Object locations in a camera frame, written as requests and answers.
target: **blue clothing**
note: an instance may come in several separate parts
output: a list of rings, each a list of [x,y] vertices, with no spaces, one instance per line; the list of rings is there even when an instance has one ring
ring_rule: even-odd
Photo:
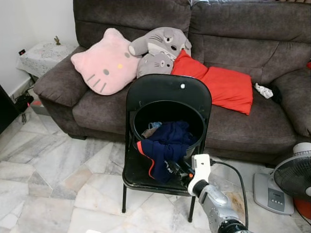
[[[149,123],[149,129],[159,128],[162,125],[162,122],[151,122]]]
[[[140,152],[153,160],[149,175],[155,180],[166,183],[171,174],[166,169],[165,161],[177,162],[196,142],[188,128],[189,124],[185,121],[164,122],[148,139],[138,142],[138,148],[142,149]]]

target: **white cloth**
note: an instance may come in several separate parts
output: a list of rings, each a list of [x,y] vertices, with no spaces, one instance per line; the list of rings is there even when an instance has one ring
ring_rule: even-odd
[[[76,46],[69,44],[56,45],[55,42],[41,42],[19,56],[16,68],[40,78],[71,54],[75,48]]]
[[[272,90],[267,87],[260,86],[258,83],[255,83],[255,89],[266,99],[271,98],[273,96]]]

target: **power outlet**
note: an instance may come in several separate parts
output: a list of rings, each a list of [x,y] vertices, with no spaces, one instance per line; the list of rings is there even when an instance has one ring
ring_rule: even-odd
[[[25,50],[21,50],[21,51],[19,51],[18,53],[19,53],[19,55],[21,56],[21,55],[23,55],[25,52],[26,52]]]

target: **cat ear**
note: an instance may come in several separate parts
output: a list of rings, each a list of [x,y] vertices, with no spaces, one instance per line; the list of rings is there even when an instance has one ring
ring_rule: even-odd
[[[123,35],[115,28],[108,28],[104,33],[104,38],[119,37],[124,38]]]
[[[75,69],[78,69],[79,67],[83,67],[84,65],[84,52],[76,53],[71,56],[70,60],[72,64],[74,65]]]
[[[188,39],[186,39],[185,47],[186,47],[187,49],[191,49],[191,47],[192,47],[192,45],[191,45],[191,43],[190,43],[190,41],[189,41]]]

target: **chair backrest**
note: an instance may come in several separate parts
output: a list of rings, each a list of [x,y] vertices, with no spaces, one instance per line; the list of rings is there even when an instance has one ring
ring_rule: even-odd
[[[137,79],[128,90],[126,111],[159,100],[186,103],[209,119],[212,103],[208,88],[197,79],[177,75],[148,74]]]

